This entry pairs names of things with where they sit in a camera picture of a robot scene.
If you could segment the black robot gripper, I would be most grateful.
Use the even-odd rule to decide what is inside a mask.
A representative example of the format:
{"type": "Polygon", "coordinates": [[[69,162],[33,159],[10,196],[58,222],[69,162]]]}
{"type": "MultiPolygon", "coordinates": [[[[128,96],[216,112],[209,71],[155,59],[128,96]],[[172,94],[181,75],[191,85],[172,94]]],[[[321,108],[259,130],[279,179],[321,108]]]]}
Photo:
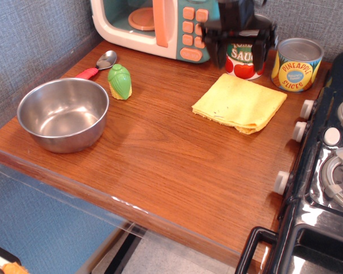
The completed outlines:
{"type": "Polygon", "coordinates": [[[255,13],[254,1],[218,1],[219,18],[201,23],[202,41],[210,60],[219,69],[226,62],[227,43],[253,43],[253,65],[263,68],[270,47],[278,43],[276,24],[255,13]]]}

